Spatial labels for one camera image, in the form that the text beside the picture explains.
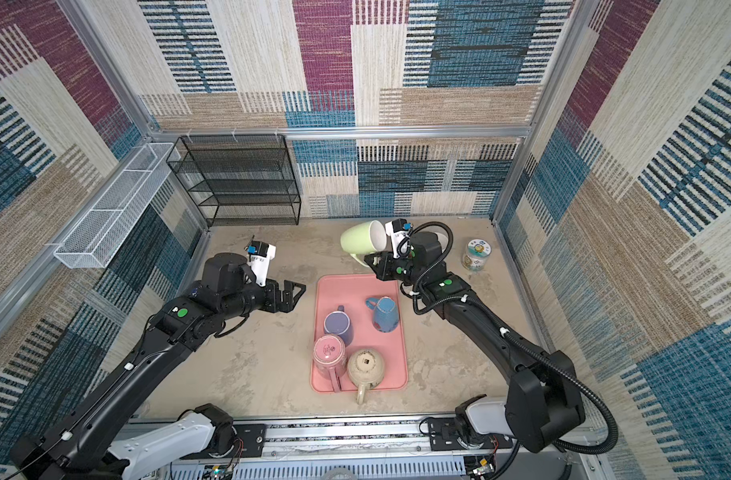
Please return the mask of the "light green ceramic mug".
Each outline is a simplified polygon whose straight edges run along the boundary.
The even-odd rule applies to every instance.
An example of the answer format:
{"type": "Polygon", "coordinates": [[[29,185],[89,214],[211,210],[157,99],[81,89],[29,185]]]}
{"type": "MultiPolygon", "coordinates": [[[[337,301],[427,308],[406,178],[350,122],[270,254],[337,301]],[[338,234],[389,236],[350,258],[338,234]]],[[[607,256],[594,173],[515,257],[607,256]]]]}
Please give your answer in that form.
{"type": "Polygon", "coordinates": [[[355,225],[340,236],[342,250],[364,267],[364,258],[373,253],[387,250],[385,226],[379,220],[355,225]]]}

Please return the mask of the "blue dotted ceramic mug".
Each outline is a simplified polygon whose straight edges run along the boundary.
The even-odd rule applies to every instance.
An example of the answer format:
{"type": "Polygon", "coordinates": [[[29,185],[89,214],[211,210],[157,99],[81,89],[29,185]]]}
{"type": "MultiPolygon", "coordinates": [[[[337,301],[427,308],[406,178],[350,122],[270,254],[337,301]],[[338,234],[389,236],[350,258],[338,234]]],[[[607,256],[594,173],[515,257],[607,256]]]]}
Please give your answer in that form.
{"type": "Polygon", "coordinates": [[[393,298],[367,298],[365,305],[373,310],[373,326],[383,333],[393,332],[399,326],[399,306],[393,298]]]}

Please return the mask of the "purple ceramic mug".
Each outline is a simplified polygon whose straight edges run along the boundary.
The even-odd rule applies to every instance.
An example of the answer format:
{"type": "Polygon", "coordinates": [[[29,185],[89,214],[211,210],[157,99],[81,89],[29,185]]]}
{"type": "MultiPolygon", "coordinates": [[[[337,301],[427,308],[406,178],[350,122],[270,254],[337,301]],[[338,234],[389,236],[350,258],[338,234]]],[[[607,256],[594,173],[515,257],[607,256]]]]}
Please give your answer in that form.
{"type": "Polygon", "coordinates": [[[345,307],[339,305],[337,310],[330,312],[323,321],[323,330],[327,335],[337,336],[345,346],[353,342],[354,328],[352,320],[345,312],[345,307]]]}

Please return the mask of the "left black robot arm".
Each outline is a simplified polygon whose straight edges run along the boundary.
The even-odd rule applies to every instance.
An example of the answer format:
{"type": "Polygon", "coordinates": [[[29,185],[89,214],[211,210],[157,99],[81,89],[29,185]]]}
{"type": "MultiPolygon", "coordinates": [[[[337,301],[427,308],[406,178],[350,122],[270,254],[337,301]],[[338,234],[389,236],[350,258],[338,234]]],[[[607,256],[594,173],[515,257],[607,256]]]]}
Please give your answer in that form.
{"type": "Polygon", "coordinates": [[[141,436],[116,436],[208,338],[230,334],[227,320],[295,308],[305,285],[267,278],[269,262],[236,253],[207,260],[201,279],[151,316],[133,350],[79,406],[41,436],[17,440],[10,450],[17,473],[27,479],[140,479],[190,454],[231,454],[237,448],[233,419],[212,404],[141,436]]]}

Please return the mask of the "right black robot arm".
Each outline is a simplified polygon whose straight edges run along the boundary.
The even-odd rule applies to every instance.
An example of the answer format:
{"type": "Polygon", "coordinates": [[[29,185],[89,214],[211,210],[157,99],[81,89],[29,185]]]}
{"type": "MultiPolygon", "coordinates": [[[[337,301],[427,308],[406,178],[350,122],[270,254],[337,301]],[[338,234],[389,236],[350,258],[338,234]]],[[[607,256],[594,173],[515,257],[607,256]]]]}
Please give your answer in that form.
{"type": "Polygon", "coordinates": [[[459,328],[497,366],[509,386],[503,417],[522,446],[533,453],[549,445],[587,452],[586,445],[561,439],[585,422],[573,362],[563,352],[541,349],[495,315],[461,276],[447,269],[433,232],[419,232],[411,242],[413,252],[403,258],[383,251],[365,255],[364,264],[379,280],[411,286],[413,300],[459,328]]]}

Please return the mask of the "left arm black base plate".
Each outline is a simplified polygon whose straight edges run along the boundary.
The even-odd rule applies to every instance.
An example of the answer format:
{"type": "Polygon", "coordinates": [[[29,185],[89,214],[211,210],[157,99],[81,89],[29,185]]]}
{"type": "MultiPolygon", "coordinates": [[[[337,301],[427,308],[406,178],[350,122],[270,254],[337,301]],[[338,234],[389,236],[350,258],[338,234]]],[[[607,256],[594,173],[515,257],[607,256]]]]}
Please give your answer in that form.
{"type": "Polygon", "coordinates": [[[233,461],[259,458],[263,452],[266,432],[266,424],[233,424],[228,444],[230,449],[224,458],[233,461]]]}

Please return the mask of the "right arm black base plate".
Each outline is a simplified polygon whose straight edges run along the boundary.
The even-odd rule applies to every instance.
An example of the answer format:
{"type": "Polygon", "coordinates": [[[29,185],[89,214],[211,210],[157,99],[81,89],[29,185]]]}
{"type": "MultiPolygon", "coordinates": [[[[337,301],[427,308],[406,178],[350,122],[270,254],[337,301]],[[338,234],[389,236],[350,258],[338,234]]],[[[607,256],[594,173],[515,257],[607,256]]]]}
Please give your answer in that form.
{"type": "Polygon", "coordinates": [[[425,417],[419,421],[419,433],[429,438],[431,451],[505,450],[513,448],[515,440],[503,434],[473,434],[463,436],[457,422],[450,417],[425,417]]]}

